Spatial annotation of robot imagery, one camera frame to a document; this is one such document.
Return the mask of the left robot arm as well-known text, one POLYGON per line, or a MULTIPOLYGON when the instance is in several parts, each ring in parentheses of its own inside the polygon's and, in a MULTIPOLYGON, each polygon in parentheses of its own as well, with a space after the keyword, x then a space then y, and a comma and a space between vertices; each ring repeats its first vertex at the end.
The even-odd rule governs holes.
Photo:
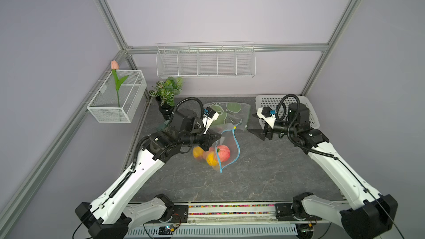
POLYGON ((179 102, 160 131, 139 140, 132 162, 118 179, 97 199, 82 202, 75 213, 92 239, 122 239, 129 230, 147 222, 169 221, 174 203, 164 194, 137 205, 131 199, 147 180, 160 170, 182 147, 198 146, 207 151, 221 134, 209 127, 219 114, 196 97, 179 102))

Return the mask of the green printed zip-top bag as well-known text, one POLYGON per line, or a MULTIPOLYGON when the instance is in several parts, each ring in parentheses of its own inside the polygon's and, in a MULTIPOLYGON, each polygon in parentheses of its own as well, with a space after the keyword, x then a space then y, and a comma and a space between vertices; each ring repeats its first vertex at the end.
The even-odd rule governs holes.
POLYGON ((251 105, 240 102, 211 102, 204 105, 210 107, 219 114, 217 120, 212 123, 212 127, 236 126, 236 129, 245 131, 251 114, 251 105))

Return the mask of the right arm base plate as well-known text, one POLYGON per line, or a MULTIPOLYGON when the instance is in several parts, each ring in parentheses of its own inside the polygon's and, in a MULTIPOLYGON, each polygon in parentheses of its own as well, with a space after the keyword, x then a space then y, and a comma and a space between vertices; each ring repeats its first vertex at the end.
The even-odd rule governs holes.
POLYGON ((308 215, 300 202, 292 201, 286 203, 276 203, 276 219, 278 221, 313 221, 322 220, 314 215, 308 215))

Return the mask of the clear blue-zipper bag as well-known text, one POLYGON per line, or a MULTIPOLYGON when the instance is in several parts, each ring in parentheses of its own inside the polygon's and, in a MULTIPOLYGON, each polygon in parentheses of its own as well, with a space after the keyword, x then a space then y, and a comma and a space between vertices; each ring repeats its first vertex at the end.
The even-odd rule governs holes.
POLYGON ((236 162, 240 155, 240 145, 236 139, 235 131, 238 126, 231 123, 212 126, 209 132, 220 134, 220 139, 216 140, 211 147, 204 151, 201 147, 191 148, 191 154, 199 163, 212 167, 217 172, 222 171, 229 165, 236 162))

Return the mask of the yellow mango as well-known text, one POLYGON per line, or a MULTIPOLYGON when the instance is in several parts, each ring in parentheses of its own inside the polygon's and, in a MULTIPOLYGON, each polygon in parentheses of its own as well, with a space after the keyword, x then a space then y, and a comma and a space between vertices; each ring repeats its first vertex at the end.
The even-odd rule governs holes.
POLYGON ((208 163, 208 165, 211 166, 211 167, 216 167, 216 166, 219 165, 218 158, 217 158, 216 154, 213 153, 213 152, 209 153, 205 160, 208 163))

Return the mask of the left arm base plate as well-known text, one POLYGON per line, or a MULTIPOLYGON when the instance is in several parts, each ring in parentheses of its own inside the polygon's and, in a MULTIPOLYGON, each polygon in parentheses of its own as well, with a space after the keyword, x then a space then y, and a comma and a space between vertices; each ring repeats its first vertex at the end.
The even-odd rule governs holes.
POLYGON ((187 223, 189 217, 189 206, 187 204, 177 204, 169 207, 159 220, 151 220, 148 224, 159 223, 187 223))

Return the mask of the yellow lemon fruit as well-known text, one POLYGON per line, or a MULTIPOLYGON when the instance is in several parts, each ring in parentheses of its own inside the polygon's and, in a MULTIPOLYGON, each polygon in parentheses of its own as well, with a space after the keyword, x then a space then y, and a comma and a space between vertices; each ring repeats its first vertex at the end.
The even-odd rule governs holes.
POLYGON ((199 146, 196 146, 196 147, 193 148, 192 154, 193 154, 193 157, 196 160, 203 160, 204 159, 203 158, 203 156, 204 156, 204 150, 201 147, 199 147, 199 146))

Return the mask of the pink peach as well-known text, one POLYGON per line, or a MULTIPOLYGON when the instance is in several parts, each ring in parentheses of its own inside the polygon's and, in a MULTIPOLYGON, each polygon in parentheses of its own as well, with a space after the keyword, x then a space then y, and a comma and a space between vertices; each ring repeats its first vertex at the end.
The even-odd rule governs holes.
POLYGON ((221 162, 227 161, 231 156, 230 149, 226 145, 217 146, 217 153, 221 162))

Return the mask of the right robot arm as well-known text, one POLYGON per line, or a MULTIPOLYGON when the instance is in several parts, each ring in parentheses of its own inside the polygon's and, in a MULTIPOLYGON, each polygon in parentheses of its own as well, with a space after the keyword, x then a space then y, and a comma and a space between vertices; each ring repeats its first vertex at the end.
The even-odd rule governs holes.
POLYGON ((346 163, 329 138, 312 127, 310 109, 298 96, 285 95, 275 108, 260 107, 253 117, 262 120, 264 126, 250 129, 250 133, 263 141, 272 140, 274 135, 286 136, 326 172, 346 200, 335 202, 304 192, 293 197, 290 208, 276 208, 277 220, 318 217, 343 228, 352 239, 376 239, 397 228, 396 199, 382 195, 346 163))

